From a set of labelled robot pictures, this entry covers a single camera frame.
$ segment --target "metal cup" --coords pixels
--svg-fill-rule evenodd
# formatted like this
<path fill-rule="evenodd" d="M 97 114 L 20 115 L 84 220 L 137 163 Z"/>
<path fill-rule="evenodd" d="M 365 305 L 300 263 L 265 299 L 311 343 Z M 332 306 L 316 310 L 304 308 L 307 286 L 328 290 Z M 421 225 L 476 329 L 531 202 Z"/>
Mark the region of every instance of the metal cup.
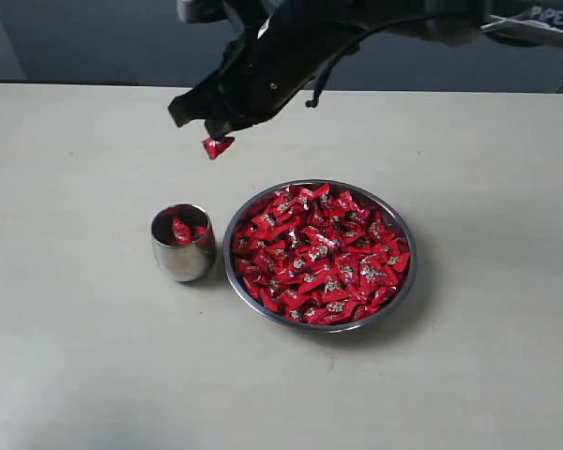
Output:
<path fill-rule="evenodd" d="M 182 219 L 190 227 L 206 227 L 206 232 L 191 244 L 172 246 L 174 218 Z M 200 206 L 177 204 L 164 209 L 154 217 L 151 230 L 154 256 L 167 277 L 186 283 L 205 276 L 213 267 L 217 243 L 210 218 Z"/>

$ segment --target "white table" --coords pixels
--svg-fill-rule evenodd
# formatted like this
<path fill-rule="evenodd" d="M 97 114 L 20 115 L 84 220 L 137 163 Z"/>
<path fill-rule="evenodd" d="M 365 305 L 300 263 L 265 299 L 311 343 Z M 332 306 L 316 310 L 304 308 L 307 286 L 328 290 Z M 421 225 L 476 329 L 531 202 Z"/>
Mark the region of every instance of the white table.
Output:
<path fill-rule="evenodd" d="M 563 449 L 563 96 L 304 94 L 211 162 L 178 93 L 0 85 L 0 450 Z M 299 334 L 221 264 L 194 287 L 155 265 L 162 207 L 201 204 L 221 238 L 307 177 L 416 235 L 379 326 Z"/>

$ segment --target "stainless steel bowl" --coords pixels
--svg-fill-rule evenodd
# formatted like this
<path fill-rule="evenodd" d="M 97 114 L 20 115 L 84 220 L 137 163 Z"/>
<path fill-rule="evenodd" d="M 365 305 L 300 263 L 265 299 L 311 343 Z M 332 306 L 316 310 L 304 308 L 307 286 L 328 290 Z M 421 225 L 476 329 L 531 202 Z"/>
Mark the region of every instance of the stainless steel bowl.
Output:
<path fill-rule="evenodd" d="M 246 290 L 242 286 L 242 283 L 236 275 L 236 269 L 234 267 L 234 255 L 232 254 L 232 241 L 242 221 L 250 216 L 251 213 L 256 213 L 256 211 L 260 207 L 264 206 L 269 200 L 271 200 L 274 197 L 274 192 L 276 190 L 287 188 L 289 186 L 300 186 L 315 190 L 325 183 L 328 183 L 331 186 L 332 195 L 337 195 L 340 191 L 348 189 L 350 190 L 355 201 L 358 202 L 361 206 L 368 209 L 379 208 L 382 212 L 385 222 L 389 226 L 394 227 L 398 235 L 406 239 L 411 250 L 411 261 L 408 267 L 408 272 L 406 274 L 406 279 L 404 280 L 404 284 L 401 289 L 385 307 L 381 308 L 375 314 L 366 317 L 365 319 L 361 319 L 360 321 L 342 323 L 338 325 L 312 325 L 308 323 L 293 322 L 268 310 L 266 307 L 254 300 L 246 292 Z M 384 315 L 397 307 L 408 295 L 408 292 L 410 291 L 411 287 L 413 286 L 413 282 L 415 281 L 415 274 L 417 270 L 417 250 L 415 248 L 415 240 L 413 239 L 413 235 L 406 226 L 406 223 L 404 223 L 404 220 L 399 216 L 399 214 L 389 204 L 377 198 L 373 194 L 367 192 L 366 190 L 361 189 L 360 187 L 354 187 L 345 183 L 328 180 L 299 180 L 291 181 L 289 183 L 282 183 L 256 194 L 254 197 L 244 203 L 232 218 L 232 221 L 230 222 L 229 226 L 227 227 L 227 231 L 225 232 L 225 236 L 223 237 L 223 260 L 225 262 L 225 273 L 227 274 L 229 282 L 232 284 L 232 287 L 237 292 L 237 294 L 248 304 L 249 307 L 275 323 L 288 325 L 299 330 L 317 333 L 340 333 L 342 331 L 355 330 L 362 326 L 379 321 Z"/>

